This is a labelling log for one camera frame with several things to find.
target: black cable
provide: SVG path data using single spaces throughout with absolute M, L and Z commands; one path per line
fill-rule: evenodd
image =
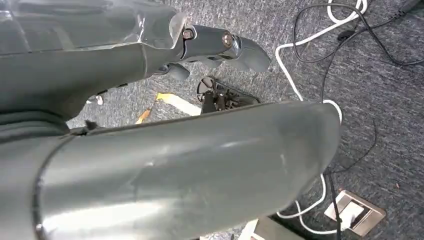
M 372 142 L 372 145 L 368 148 L 368 150 L 357 160 L 355 160 L 352 164 L 350 164 L 348 167 L 343 167 L 344 169 L 342 170 L 337 170 L 337 171 L 329 171 L 326 172 L 324 175 L 331 175 L 331 174 L 341 174 L 341 173 L 345 173 L 347 171 L 349 171 L 351 168 L 355 167 L 359 162 L 361 162 L 362 160 L 365 159 L 365 157 L 368 156 L 368 154 L 370 154 L 370 152 L 376 147 L 377 145 L 377 136 L 378 136 L 378 131 L 377 131 L 377 125 L 376 125 L 376 121 L 373 119 L 372 120 L 372 125 L 374 127 L 374 140 Z
M 360 31 L 358 31 L 358 32 L 356 32 L 355 34 L 353 34 L 351 37 L 349 37 L 346 41 L 344 41 L 342 44 L 340 44 L 334 51 L 332 51 L 332 52 L 330 52 L 329 54 L 327 54 L 327 55 L 325 55 L 324 57 L 321 57 L 321 58 L 318 58 L 318 59 L 314 59 L 314 60 L 307 60 L 307 59 L 303 59 L 301 56 L 300 56 L 300 54 L 299 54 L 299 50 L 298 50 L 298 47 L 296 46 L 296 35 L 297 35 L 297 33 L 296 33 L 296 26 L 297 26 L 297 24 L 298 24 L 298 20 L 299 20 L 299 17 L 300 17 L 300 15 L 304 12 L 304 11 L 306 11 L 307 9 L 310 9 L 310 8 L 317 8 L 317 7 L 328 7 L 328 6 L 330 6 L 330 7 L 343 7 L 343 8 L 348 8 L 348 9 L 350 9 L 350 10 L 352 10 L 352 11 L 354 11 L 354 12 L 356 12 L 356 14 L 359 16 L 359 18 L 360 18 L 360 20 L 363 22 L 363 24 L 365 25 L 365 28 L 363 28 L 363 29 L 361 29 Z M 395 19 L 398 19 L 399 17 L 401 17 L 401 16 L 404 16 L 405 15 L 405 13 L 400 13 L 399 15 L 396 15 L 394 18 L 392 18 L 392 19 L 390 19 L 390 20 L 388 20 L 388 21 L 386 21 L 386 22 L 383 22 L 383 23 L 380 23 L 380 24 L 378 24 L 378 25 L 376 25 L 376 26 L 373 26 L 373 27 L 371 27 L 369 24 L 368 24 L 368 22 L 367 22 L 367 20 L 364 18 L 364 16 L 362 15 L 362 13 L 358 10 L 358 9 L 356 9 L 355 7 L 353 7 L 353 6 L 350 6 L 350 5 L 346 5 L 346 4 L 342 4 L 342 3 L 320 3 L 320 4 L 313 4 L 313 5 L 309 5 L 309 6 L 306 6 L 306 7 L 304 7 L 304 8 L 302 8 L 300 11 L 299 11 L 299 13 L 296 15 L 296 17 L 294 18 L 294 23 L 293 23 L 293 35 L 292 35 L 292 41 L 293 41 L 293 49 L 294 49 L 294 53 L 296 54 L 296 57 L 297 57 L 297 59 L 299 59 L 299 61 L 301 61 L 301 62 L 304 62 L 304 63 L 316 63 L 316 62 L 319 62 L 319 61 L 322 61 L 322 60 L 324 60 L 324 59 L 326 59 L 326 58 L 328 58 L 328 57 L 330 57 L 331 55 L 333 55 L 338 49 L 340 49 L 344 44 L 346 44 L 348 41 L 350 41 L 351 39 L 353 39 L 354 37 L 356 37 L 357 35 L 359 35 L 359 34 L 361 34 L 361 33 L 363 33 L 363 32 L 365 32 L 365 31 L 368 31 L 369 32 L 369 34 L 371 35 L 371 37 L 373 38 L 373 40 L 380 46 L 380 48 L 383 50 L 383 52 L 388 56 L 388 58 L 393 62 L 393 63 L 395 63 L 395 64 L 397 64 L 397 65 L 402 65 L 402 66 L 409 66 L 409 65 L 416 65 L 416 64 L 420 64 L 420 63 L 423 63 L 424 62 L 424 58 L 423 59 L 421 59 L 421 60 L 416 60 L 416 61 L 411 61 L 411 62 L 402 62 L 402 61 L 399 61 L 399 60 L 397 60 L 397 59 L 395 59 L 389 52 L 388 52 L 388 50 L 386 49 L 386 47 L 383 45 L 383 43 L 380 41 L 380 39 L 376 36 L 376 34 L 374 33 L 374 31 L 373 31 L 373 28 L 375 29 L 375 28 L 379 28 L 379 27 L 381 27 L 381 26 L 384 26 L 384 25 L 386 25 L 386 24 L 388 24 L 388 23 L 390 23 L 391 21 L 393 21 L 393 20 L 395 20 Z
M 327 74 L 329 73 L 330 67 L 331 67 L 331 65 L 333 64 L 333 60 L 334 60 L 334 57 L 336 56 L 336 52 L 337 52 L 337 51 L 335 51 L 333 54 L 331 54 L 330 61 L 329 61 L 328 65 L 327 65 L 327 68 L 325 69 L 324 77 L 322 78 L 322 83 L 321 83 L 321 95 L 320 95 L 320 97 L 321 97 L 321 99 L 320 99 L 320 100 L 321 100 L 321 103 L 324 103 L 324 88 L 326 87 Z
M 328 183 L 330 184 L 330 189 L 331 189 L 331 200 L 332 200 L 332 205 L 334 206 L 335 220 L 337 221 L 336 239 L 341 240 L 342 239 L 342 220 L 340 219 L 339 208 L 337 207 L 336 190 L 334 188 L 333 178 L 331 174 L 329 174 L 327 177 L 328 177 Z

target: bolt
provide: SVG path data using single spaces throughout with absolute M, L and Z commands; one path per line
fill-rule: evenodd
M 222 36 L 222 43 L 226 48 L 230 48 L 233 45 L 233 35 L 229 32 L 224 33 Z
M 186 29 L 182 32 L 182 38 L 185 40 L 190 40 L 195 37 L 195 33 L 191 29 Z

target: electrical outlet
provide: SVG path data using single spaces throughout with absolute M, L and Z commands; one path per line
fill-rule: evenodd
M 367 235 L 386 216 L 383 209 L 346 190 L 340 192 L 335 201 L 340 218 L 353 217 L 348 229 L 361 237 Z M 336 221 L 333 204 L 325 210 L 324 214 Z

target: scratched plastic surface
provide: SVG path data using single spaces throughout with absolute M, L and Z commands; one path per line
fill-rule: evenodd
M 186 16 L 151 0 L 0 0 L 0 55 L 173 49 Z

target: power cord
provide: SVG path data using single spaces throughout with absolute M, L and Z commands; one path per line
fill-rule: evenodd
M 373 37 L 373 39 L 376 41 L 376 43 L 380 46 L 380 48 L 384 51 L 384 53 L 389 57 L 389 59 L 393 62 L 393 63 L 395 63 L 395 64 L 398 64 L 398 65 L 403 65 L 403 66 L 407 66 L 407 65 L 415 65 L 415 64 L 419 64 L 419 63 L 422 63 L 422 62 L 424 62 L 424 59 L 421 59 L 421 60 L 417 60 L 417 61 L 412 61 L 412 62 L 401 62 L 401 61 L 398 61 L 398 60 L 396 60 L 395 58 L 393 58 L 392 56 L 391 56 L 391 54 L 387 51 L 387 49 L 386 49 L 386 47 L 381 43 L 381 41 L 378 39 L 378 37 L 375 35 L 375 33 L 372 31 L 372 29 L 376 29 L 376 28 L 379 28 L 379 27 L 382 27 L 382 26 L 384 26 L 384 25 L 387 25 L 387 24 L 389 24 L 389 23 L 391 23 L 392 21 L 394 21 L 394 20 L 396 20 L 396 19 L 398 19 L 398 18 L 400 18 L 400 17 L 402 17 L 402 16 L 404 16 L 406 13 L 408 13 L 410 10 L 412 10 L 419 2 L 420 2 L 421 0 L 410 0 L 410 1 L 408 1 L 399 11 L 398 11 L 398 13 L 397 14 L 395 14 L 395 16 L 394 17 L 392 17 L 391 19 L 389 19 L 389 20 L 387 20 L 387 21 L 385 21 L 385 22 L 383 22 L 383 23 L 380 23 L 380 24 L 378 24 L 378 25 L 375 25 L 375 26 L 370 26 L 368 23 L 367 23 L 367 21 L 366 21 L 366 19 L 364 18 L 364 16 L 362 15 L 366 10 L 367 10 L 367 1 L 366 0 L 364 0 L 364 1 L 362 1 L 362 4 L 363 4 L 363 8 L 362 8 L 362 10 L 361 11 L 359 11 L 358 10 L 358 8 L 359 8 L 359 6 L 360 6 L 360 4 L 361 4 L 361 1 L 360 0 L 358 0 L 358 2 L 357 2 L 357 6 L 356 6 L 356 8 L 355 7 L 352 7 L 352 6 L 350 6 L 350 5 L 345 5 L 345 4 L 339 4 L 339 3 L 332 3 L 332 0 L 329 0 L 328 1 L 328 4 L 315 4 L 315 5 L 311 5 L 311 6 L 307 6 L 307 7 L 305 7 L 305 8 L 303 8 L 298 14 L 297 14 L 297 16 L 295 17 L 295 22 L 294 22 L 294 26 L 293 26 L 293 36 L 292 36 L 292 44 L 290 44 L 290 43 L 287 43 L 287 44 L 284 44 L 284 45 L 281 45 L 281 46 L 279 46 L 279 47 L 277 47 L 277 49 L 275 50 L 275 56 L 276 56 L 276 58 L 277 58 L 277 62 L 278 62 L 278 64 L 279 64 L 279 66 L 281 67 L 281 69 L 283 70 L 283 72 L 285 73 L 285 75 L 286 75 L 286 77 L 287 77 L 287 79 L 288 79 L 288 81 L 289 81 L 289 83 L 290 83 L 290 85 L 291 85 L 291 87 L 293 88 L 293 91 L 296 93 L 296 95 L 298 96 L 298 98 L 299 98 L 299 100 L 300 101 L 303 101 L 303 97 L 301 96 L 301 94 L 299 93 L 299 91 L 297 90 L 297 88 L 296 88 L 296 85 L 294 84 L 294 82 L 293 82 L 293 79 L 291 78 L 291 76 L 290 76 L 290 74 L 289 74 L 289 72 L 287 71 L 287 69 L 286 69 L 286 67 L 284 66 L 284 64 L 283 64 L 283 62 L 282 62 L 282 60 L 281 60 L 281 58 L 280 58 L 280 50 L 282 49 L 282 48 L 287 48 L 287 47 L 294 47 L 294 51 L 295 51 L 295 54 L 296 54 L 296 57 L 301 61 L 301 62 L 306 62 L 306 63 L 316 63 L 316 62 L 319 62 L 319 61 L 321 61 L 321 60 L 324 60 L 324 59 L 326 59 L 326 58 L 328 58 L 328 57 L 330 57 L 331 56 L 331 59 L 330 59 L 330 62 L 329 62 L 329 65 L 328 65 L 328 68 L 326 69 L 326 71 L 325 71 L 325 74 L 324 74 L 324 78 L 323 78 L 323 81 L 322 81 L 322 85 L 321 85 L 321 102 L 322 103 L 330 103 L 330 104 L 332 104 L 333 106 L 335 106 L 336 107 L 336 109 L 337 109 L 337 111 L 338 111 L 338 113 L 339 113 L 339 116 L 340 116 L 340 122 L 342 121 L 342 119 L 343 119 L 343 117 L 342 117 L 342 112 L 341 112 L 341 110 L 340 110 L 340 107 L 334 102 L 334 101 L 331 101 L 331 100 L 324 100 L 324 88 L 325 88 L 325 80 L 326 80 L 326 76 L 327 76 L 327 73 L 328 73 L 328 71 L 329 71 L 329 69 L 330 69 L 330 66 L 331 66 L 331 64 L 332 64 L 332 62 L 333 62 L 333 59 L 334 59 L 334 57 L 335 57 L 335 54 L 336 54 L 336 52 L 344 45 L 344 44 L 346 44 L 348 41 L 350 41 L 351 39 L 353 39 L 354 37 L 356 37 L 357 35 L 359 35 L 359 34 L 361 34 L 361 33 L 363 33 L 363 32 L 365 32 L 365 31 L 368 31 L 370 34 L 371 34 L 371 36 Z M 331 26 L 331 27 L 329 27 L 329 28 L 327 28 L 327 29 L 325 29 L 325 30 L 323 30 L 323 31 L 321 31 L 321 32 L 319 32 L 319 33 L 317 33 L 317 34 L 315 34 L 315 35 L 313 35 L 313 36 L 311 36 L 311 37 L 309 37 L 309 38 L 307 38 L 307 39 L 304 39 L 304 40 L 302 40 L 302 41 L 299 41 L 299 42 L 296 42 L 296 24 L 297 24 L 297 21 L 298 21 L 298 19 L 299 19 L 299 16 L 301 15 L 301 13 L 303 12 L 303 11 L 305 11 L 305 10 L 307 10 L 307 9 L 309 9 L 309 8 L 314 8 L 314 7 L 323 7 L 323 6 L 327 6 L 327 12 L 328 12 L 328 15 L 329 15 L 329 17 L 330 17 L 330 19 L 331 20 L 333 20 L 333 22 L 335 22 L 335 24 L 333 25 L 333 26 Z M 338 19 L 336 19 L 334 16 L 333 16 L 333 14 L 332 14 L 332 11 L 331 11 L 331 7 L 345 7 L 345 8 L 349 8 L 349 9 L 351 9 L 352 11 L 353 11 L 353 13 L 348 17 L 348 18 L 346 18 L 345 20 L 338 20 Z M 314 38 L 317 38 L 317 37 L 319 37 L 320 35 L 322 35 L 322 34 L 324 34 L 324 33 L 326 33 L 326 32 L 328 32 L 328 31 L 330 31 L 330 30 L 332 30 L 332 29 L 335 29 L 335 28 L 337 28 L 337 27 L 339 27 L 339 26 L 341 26 L 341 25 L 343 25 L 343 24 L 345 24 L 345 23 L 347 23 L 347 22 L 350 22 L 351 20 L 353 20 L 353 19 L 355 19 L 355 18 L 360 18 L 361 20 L 362 20 L 362 22 L 364 23 L 364 25 L 365 25 L 365 28 L 363 28 L 363 29 L 361 29 L 361 30 L 359 30 L 359 31 L 353 31 L 353 30 L 347 30 L 347 31 L 344 31 L 344 32 L 342 32 L 339 36 L 338 36 L 338 40 L 340 41 L 340 44 L 338 45 L 338 47 L 334 50 L 334 51 L 332 51 L 331 53 L 329 53 L 328 55 L 326 55 L 325 57 L 322 57 L 322 58 L 320 58 L 320 59 L 316 59 L 316 60 L 304 60 L 304 59 L 302 59 L 301 58 L 301 56 L 300 56 L 300 54 L 299 54 L 299 52 L 298 52 L 298 49 L 297 49 L 297 46 L 299 46 L 299 45 L 302 45 L 302 44 L 304 44 L 304 43 L 307 43 L 307 42 L 309 42 L 309 41 L 311 41 L 311 40 L 313 40 Z M 326 189 L 326 187 L 325 187 L 325 180 L 323 180 L 324 178 L 324 176 L 321 174 L 320 176 L 321 176 L 321 179 L 323 180 L 322 181 L 322 185 L 323 185 L 323 195 L 322 195 L 322 197 L 317 201 L 317 202 L 315 202 L 313 205 L 311 205 L 310 207 L 308 207 L 308 208 L 306 208 L 305 210 L 301 210 L 301 208 L 300 208 L 300 204 L 299 204 L 299 202 L 296 200 L 295 201 L 295 203 L 296 203 L 296 206 L 297 206 L 297 210 L 298 210 L 298 213 L 297 214 L 293 214 L 293 215 L 289 215 L 289 216 L 284 216 L 284 215 L 282 215 L 282 214 L 280 214 L 279 212 L 277 213 L 277 215 L 280 217 L 280 218 L 283 218 L 283 219 L 289 219 L 289 218 L 294 218 L 294 217 L 299 217 L 299 219 L 300 219 L 300 223 L 302 224 L 302 226 L 305 228 L 305 229 L 307 229 L 309 232 L 311 232 L 311 233 L 315 233 L 315 234 L 334 234 L 334 233 L 336 233 L 336 239 L 338 239 L 338 240 L 340 240 L 341 239 L 341 231 L 342 231 L 342 229 L 341 229 L 341 223 L 342 223 L 342 220 L 340 219 L 340 214 L 339 214 L 339 210 L 338 210 L 338 208 L 337 208 L 337 203 L 336 203 L 336 192 L 335 192 L 335 189 L 334 189 L 334 183 L 333 183 L 333 180 L 332 180 L 332 177 L 331 177 L 331 174 L 334 174 L 334 173 L 341 173 L 341 172 L 345 172 L 345 171 L 348 171 L 351 167 L 353 167 L 353 166 L 355 166 L 358 162 L 360 162 L 362 159 L 364 159 L 367 155 L 368 155 L 368 153 L 375 147 L 375 145 L 376 145 L 376 142 L 377 142 L 377 128 L 376 128 L 376 124 L 375 124 L 375 121 L 373 120 L 373 126 L 374 126 L 374 143 L 373 143 L 373 145 L 370 147 L 370 149 L 365 153 L 365 155 L 363 156 L 363 157 L 361 157 L 360 159 L 358 159 L 356 162 L 354 162 L 352 165 L 350 165 L 349 167 L 347 167 L 347 168 L 345 168 L 344 170 L 340 170 L 340 171 L 335 171 L 335 172 L 330 172 L 329 174 L 328 174 L 328 180 L 329 180 L 329 184 L 330 184 L 330 188 L 331 188 L 331 194 L 332 194 L 332 202 L 333 202 L 333 205 L 334 205 L 334 211 L 335 211 L 335 214 L 336 214 L 336 220 L 337 220 L 337 229 L 334 231 L 334 230 L 331 230 L 331 231 L 315 231 L 315 230 L 313 230 L 313 229 L 310 229 L 309 227 L 307 227 L 306 225 L 305 225 L 305 223 L 303 222 L 303 218 L 302 218 L 302 214 L 304 214 L 304 213 L 307 213 L 308 211 L 310 211 L 311 209 L 313 209 L 314 207 L 316 207 L 319 203 L 321 203 L 324 199 L 323 198 L 325 198 L 325 194 L 326 194 L 326 192 L 325 192 L 325 189 Z
M 388 56 L 388 58 L 393 62 L 393 63 L 395 63 L 395 64 L 397 64 L 397 65 L 401 65 L 401 66 L 409 66 L 409 65 L 416 65 L 416 64 L 420 64 L 420 63 L 423 63 L 424 62 L 424 58 L 423 59 L 420 59 L 420 60 L 416 60 L 416 61 L 410 61 L 410 62 L 402 62 L 402 61 L 399 61 L 399 60 L 397 60 L 397 59 L 395 59 L 389 52 L 388 52 L 388 50 L 386 49 L 386 47 L 383 45 L 383 43 L 380 41 L 380 39 L 376 36 L 376 34 L 374 33 L 374 31 L 373 31 L 373 29 L 375 29 L 375 28 L 379 28 L 379 27 L 381 27 L 381 26 L 384 26 L 384 25 L 386 25 L 386 24 L 388 24 L 388 23 L 390 23 L 390 22 L 392 22 L 393 20 L 396 20 L 396 19 L 398 19 L 398 18 L 400 18 L 400 17 L 402 17 L 402 16 L 404 16 L 407 12 L 409 12 L 410 10 L 412 10 L 413 8 L 414 8 L 414 6 L 416 6 L 419 2 L 420 2 L 421 0 L 410 0 L 409 2 L 411 2 L 410 4 L 407 4 L 407 7 L 403 7 L 402 8 L 402 10 L 399 10 L 398 11 L 398 13 L 394 16 L 394 17 L 392 17 L 390 20 L 388 20 L 388 21 L 386 21 L 386 22 L 383 22 L 383 23 L 380 23 L 380 24 L 378 24 L 378 25 L 376 25 L 376 26 L 373 26 L 373 27 L 371 27 L 369 24 L 368 24 L 368 22 L 367 22 L 367 20 L 364 18 L 364 16 L 363 16 L 363 14 L 358 10 L 358 9 L 356 9 L 355 7 L 353 7 L 353 6 L 350 6 L 350 5 L 347 5 L 347 4 L 342 4 L 342 3 L 319 3 L 319 4 L 313 4 L 313 5 L 309 5 L 309 6 L 306 6 L 306 7 L 304 7 L 304 8 L 302 8 L 300 11 L 299 11 L 299 13 L 294 17 L 294 24 L 293 24 L 293 35 L 292 35 L 292 42 L 293 42 L 293 49 L 294 49 L 294 53 L 296 54 L 296 57 L 297 57 L 297 59 L 300 61 L 300 62 L 303 62 L 303 63 L 317 63 L 317 62 L 319 62 L 319 61 L 322 61 L 322 60 L 324 60 L 324 59 L 326 59 L 326 58 L 328 58 L 328 57 L 330 57 L 331 55 L 333 55 L 334 53 L 336 53 L 344 44 L 346 44 L 348 41 L 350 41 L 351 39 L 353 39 L 354 37 L 356 37 L 357 35 L 359 35 L 359 34 L 361 34 L 361 33 L 363 33 L 363 32 L 365 32 L 365 31 L 368 31 L 369 32 L 369 34 L 371 35 L 371 37 L 373 38 L 373 40 L 378 44 L 378 46 L 383 50 L 383 52 L 384 52 L 384 54 L 386 55 L 386 56 Z M 296 33 L 296 26 L 297 26 L 297 24 L 298 24 L 298 20 L 299 20 L 299 17 L 300 17 L 300 15 L 304 12 L 304 11 L 306 11 L 306 10 L 308 10 L 308 9 L 311 9 L 311 8 L 317 8 L 317 7 L 328 7 L 328 6 L 331 6 L 331 7 L 342 7 L 342 8 L 347 8 L 347 9 L 350 9 L 350 10 L 352 10 L 352 11 L 354 11 L 356 14 L 357 14 L 357 16 L 360 18 L 360 20 L 363 22 L 363 24 L 365 25 L 365 28 L 363 28 L 363 29 L 361 29 L 360 31 L 358 31 L 358 32 L 356 32 L 356 33 L 354 33 L 354 34 L 352 34 L 348 39 L 346 39 L 346 41 L 344 41 L 342 44 L 340 44 L 334 51 L 332 51 L 332 52 L 330 52 L 329 54 L 327 54 L 327 55 L 325 55 L 324 57 L 320 57 L 320 58 L 318 58 L 318 59 L 313 59 L 313 60 L 307 60 L 307 59 L 304 59 L 304 58 L 302 58 L 301 56 L 300 56 L 300 54 L 299 54 L 299 50 L 298 50 L 298 48 L 297 48 L 297 45 L 296 44 L 294 44 L 294 43 L 296 43 L 296 36 L 297 36 L 297 33 Z

